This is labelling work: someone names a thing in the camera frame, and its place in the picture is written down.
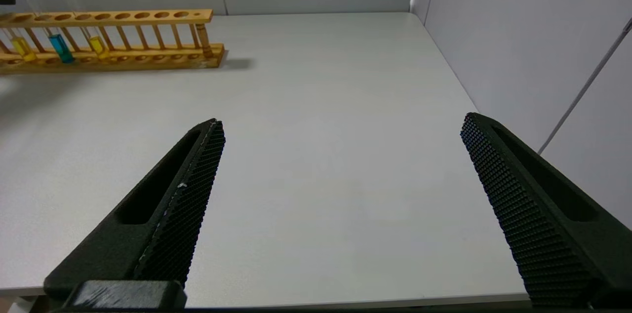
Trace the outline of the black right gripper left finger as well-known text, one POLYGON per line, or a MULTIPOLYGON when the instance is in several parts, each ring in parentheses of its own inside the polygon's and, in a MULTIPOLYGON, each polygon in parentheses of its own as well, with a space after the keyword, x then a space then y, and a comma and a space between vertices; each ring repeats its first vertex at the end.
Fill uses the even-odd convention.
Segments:
POLYGON ((45 278, 65 300, 88 280, 185 285, 226 137, 212 118, 191 128, 45 278))

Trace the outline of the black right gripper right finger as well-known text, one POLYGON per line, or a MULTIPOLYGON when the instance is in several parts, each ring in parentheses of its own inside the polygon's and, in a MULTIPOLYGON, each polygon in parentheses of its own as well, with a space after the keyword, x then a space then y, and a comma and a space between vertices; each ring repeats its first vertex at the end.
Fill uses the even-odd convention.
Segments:
POLYGON ((467 113, 460 137, 531 306, 629 310, 630 229, 496 120, 467 113))

